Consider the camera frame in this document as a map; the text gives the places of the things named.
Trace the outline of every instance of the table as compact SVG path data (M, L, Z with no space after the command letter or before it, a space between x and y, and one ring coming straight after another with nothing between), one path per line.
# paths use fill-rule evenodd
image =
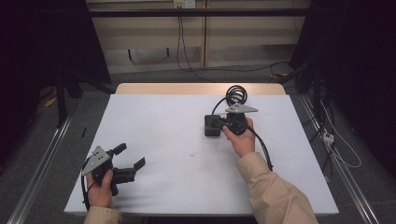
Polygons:
M142 157L147 164L134 183L119 185L115 208L145 217L251 216L248 187L234 166L238 157L231 144L224 136L204 136L204 115L232 85L135 83L118 87L91 151L98 145L107 150L125 142L129 149L113 159L115 166L131 167ZM259 108L249 116L268 147L274 171L307 195L317 215L338 213L282 86L240 85L249 94L247 105ZM218 111L226 107L221 105ZM65 212L85 214L81 198L77 184Z

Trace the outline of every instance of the person's left hand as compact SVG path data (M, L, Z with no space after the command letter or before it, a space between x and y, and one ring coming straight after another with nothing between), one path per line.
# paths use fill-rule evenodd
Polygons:
M110 184L113 179L113 171L108 170L102 180L102 185L95 183L92 173L87 174L87 186L93 186L88 190L91 206L111 208L113 196Z

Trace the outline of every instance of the silver bracket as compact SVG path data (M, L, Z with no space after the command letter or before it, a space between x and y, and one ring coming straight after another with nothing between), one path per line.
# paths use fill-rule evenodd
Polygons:
M87 164L85 165L84 170L82 170L82 176L87 175L89 172L96 169L108 160L110 160L108 154L101 147L96 147L96 149L92 152Z
M249 113L249 112L257 112L259 109L253 108L247 105L240 105L240 104L235 104L230 107L228 107L226 112L233 113L233 114L243 114L243 113Z

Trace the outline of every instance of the hand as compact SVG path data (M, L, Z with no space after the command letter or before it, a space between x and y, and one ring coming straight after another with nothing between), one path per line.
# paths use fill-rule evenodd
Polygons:
M247 118L247 125L253 128L253 120ZM250 152L254 152L255 148L255 140L256 136L254 133L245 130L241 135L235 135L232 133L227 126L223 126L224 134L227 136L227 139L231 141L233 144L233 150L238 154L240 158L244 157Z
M108 170L102 180L102 185L95 183L92 172L87 174L87 186L92 187L88 190L91 206L111 208L113 196L111 194L110 184L113 179L113 171Z

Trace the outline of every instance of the gray carpet floor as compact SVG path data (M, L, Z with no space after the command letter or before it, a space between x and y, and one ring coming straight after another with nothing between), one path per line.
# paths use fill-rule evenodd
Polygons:
M233 66L227 69L255 69L262 66ZM288 73L290 68L285 64L273 67L273 74ZM264 83L270 81L270 69L250 72L235 72L224 70L200 71L200 77L216 82L252 82ZM119 74L112 76L115 88L123 82L206 82L195 74L180 70L158 71L149 73ZM25 223L82 223L83 217L75 217L64 213L64 207L75 185L100 120L105 112L109 96L92 87L82 84L84 95L81 99L68 99L69 105L78 105L64 140L55 155L54 161L45 177L44 183L35 197ZM290 96L300 121L309 120L300 100L300 95L294 88L293 81L284 85ZM7 223L18 199L23 194L35 169L41 161L57 125L57 106L44 107L45 101L40 103L30 125L18 137L18 144L13 154L3 164L0 176L0 223ZM363 193L375 210L380 223L394 223L396 221L396 180L372 156L370 149L363 139L351 130L351 124L344 116L342 108L332 103L335 127L337 131L352 145L361 157L362 166L350 169ZM311 124L304 126L306 136L310 139L316 132ZM348 147L335 136L336 144L345 161L356 164L357 160ZM326 152L321 140L317 137L311 144L318 163L326 160ZM330 175L330 164L324 170ZM359 210L351 199L340 175L335 169L332 171L331 181L328 182L332 196L340 210L338 215L318 217L319 223L365 223ZM147 221L142 217L124 216L124 223L142 223ZM149 223L254 223L253 218L217 218L217 217L152 217Z

